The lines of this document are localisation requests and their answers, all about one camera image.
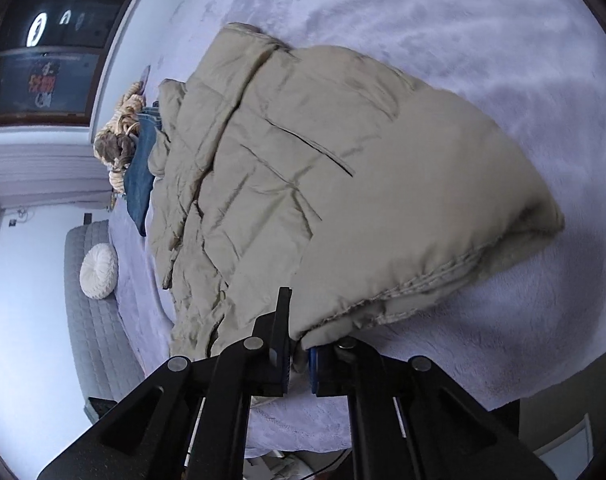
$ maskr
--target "window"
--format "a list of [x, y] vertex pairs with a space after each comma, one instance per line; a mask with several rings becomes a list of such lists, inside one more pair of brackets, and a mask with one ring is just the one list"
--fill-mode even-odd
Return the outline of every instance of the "window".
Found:
[[89, 125], [131, 0], [14, 0], [0, 23], [0, 124]]

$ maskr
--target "bedspread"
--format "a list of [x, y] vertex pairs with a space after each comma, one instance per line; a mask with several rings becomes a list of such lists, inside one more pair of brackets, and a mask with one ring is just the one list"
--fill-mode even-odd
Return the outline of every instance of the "bedspread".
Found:
[[[151, 217], [152, 211], [148, 210], [147, 225]], [[169, 358], [174, 302], [169, 291], [157, 282], [147, 238], [138, 234], [123, 198], [116, 200], [110, 215], [110, 241], [118, 254], [114, 290], [118, 315], [134, 355], [148, 376]]]
[[[566, 216], [542, 253], [360, 337], [424, 354], [488, 409], [606, 351], [606, 35], [581, 0], [185, 0], [147, 86], [185, 81], [228, 22], [337, 44], [465, 97], [517, 142]], [[345, 399], [302, 387], [252, 410], [249, 451], [350, 445]]]

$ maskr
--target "curtain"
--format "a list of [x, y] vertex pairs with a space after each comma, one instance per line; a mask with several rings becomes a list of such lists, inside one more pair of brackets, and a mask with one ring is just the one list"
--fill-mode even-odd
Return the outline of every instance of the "curtain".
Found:
[[0, 209], [110, 203], [108, 171], [90, 145], [0, 144]]

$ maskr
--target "gray quilted bench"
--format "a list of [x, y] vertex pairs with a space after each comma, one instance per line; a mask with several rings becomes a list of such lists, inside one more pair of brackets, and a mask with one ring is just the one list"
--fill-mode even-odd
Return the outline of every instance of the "gray quilted bench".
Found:
[[109, 242], [107, 220], [72, 229], [65, 239], [65, 306], [85, 413], [99, 418], [89, 397], [119, 401], [144, 377], [118, 316], [114, 294], [104, 300], [84, 295], [79, 282], [83, 258], [96, 244]]

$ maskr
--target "cable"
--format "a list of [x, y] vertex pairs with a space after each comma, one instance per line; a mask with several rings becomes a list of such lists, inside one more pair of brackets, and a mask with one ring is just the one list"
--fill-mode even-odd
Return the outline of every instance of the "cable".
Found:
[[307, 476], [304, 476], [301, 480], [308, 480], [309, 478], [314, 478], [316, 475], [321, 474], [325, 471], [327, 471], [328, 469], [330, 469], [334, 464], [336, 464], [337, 462], [339, 462], [340, 459], [345, 458], [345, 456], [351, 451], [351, 449], [344, 449], [343, 452], [336, 457], [334, 460], [332, 460], [328, 465], [326, 465], [325, 467], [322, 467], [321, 469], [319, 469], [318, 471], [314, 471], [313, 473], [310, 473]]

